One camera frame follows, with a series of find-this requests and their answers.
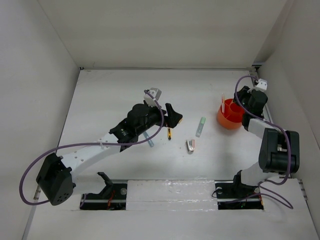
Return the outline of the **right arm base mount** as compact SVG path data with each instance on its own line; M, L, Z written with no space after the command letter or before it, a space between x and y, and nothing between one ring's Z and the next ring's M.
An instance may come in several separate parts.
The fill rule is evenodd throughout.
M233 180L216 180L211 197L217 199L218 210L263 210L260 189L241 182L241 171Z

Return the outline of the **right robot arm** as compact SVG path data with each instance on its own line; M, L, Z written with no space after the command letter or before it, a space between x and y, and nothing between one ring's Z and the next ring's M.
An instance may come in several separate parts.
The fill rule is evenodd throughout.
M255 190L259 182L274 175L289 176L300 168L300 135L296 131L280 130L263 119L263 108L267 101L264 92L248 86L234 94L233 102L246 110L242 126L262 139L258 161L238 171L233 177L231 191L237 197Z

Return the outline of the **small pink white stapler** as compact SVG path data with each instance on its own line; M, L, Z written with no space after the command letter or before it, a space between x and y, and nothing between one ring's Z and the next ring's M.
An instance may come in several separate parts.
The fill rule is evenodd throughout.
M189 153L193 153L195 151L195 140L194 139L186 140L186 147Z

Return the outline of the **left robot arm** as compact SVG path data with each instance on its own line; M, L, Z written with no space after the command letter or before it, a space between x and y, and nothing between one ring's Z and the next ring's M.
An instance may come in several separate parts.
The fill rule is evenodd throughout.
M57 206L65 202L77 187L76 178L80 173L131 147L151 127L175 128L183 116L174 111L171 104L166 103L165 107L165 110L160 110L146 103L136 104L125 119L93 145L63 156L58 156L55 152L47 155L36 182L50 204Z

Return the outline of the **green thick highlighter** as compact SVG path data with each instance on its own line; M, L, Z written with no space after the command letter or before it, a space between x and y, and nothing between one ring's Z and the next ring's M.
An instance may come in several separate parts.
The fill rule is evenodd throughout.
M197 127L197 130L196 130L196 133L195 133L196 137L199 138L201 136L203 128L204 128L204 125L205 125L205 122L206 122L206 118L205 117L201 117L201 119L199 121L199 124L198 124L198 127Z

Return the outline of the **orange round container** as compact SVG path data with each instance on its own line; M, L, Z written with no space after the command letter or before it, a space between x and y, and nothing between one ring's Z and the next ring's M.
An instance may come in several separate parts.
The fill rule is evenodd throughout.
M217 122L227 130L236 130L242 126L244 113L242 107L234 103L232 98L228 98L224 101L224 112L222 112L222 105L217 112Z

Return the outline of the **blue mechanical pencil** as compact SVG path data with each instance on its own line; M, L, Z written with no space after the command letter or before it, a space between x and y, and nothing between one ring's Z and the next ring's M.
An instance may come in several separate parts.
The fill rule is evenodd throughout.
M143 133L143 136L144 136L145 139L147 140L149 146L150 146L151 148L153 148L153 147L154 147L154 143L153 143L153 141L151 140L151 137L148 135L148 133L147 133L146 131Z

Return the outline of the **yellow utility knife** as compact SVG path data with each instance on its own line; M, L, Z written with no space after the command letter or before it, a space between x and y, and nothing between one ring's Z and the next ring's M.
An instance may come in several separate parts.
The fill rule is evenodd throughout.
M172 139L172 130L170 127L167 128L167 138L168 138L168 140Z

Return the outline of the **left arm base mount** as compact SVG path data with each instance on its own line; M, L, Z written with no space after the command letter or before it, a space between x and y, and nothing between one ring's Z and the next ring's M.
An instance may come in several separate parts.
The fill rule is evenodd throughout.
M124 211L127 204L128 181L111 180L104 172L97 173L104 181L99 193L84 193L79 209L83 211Z

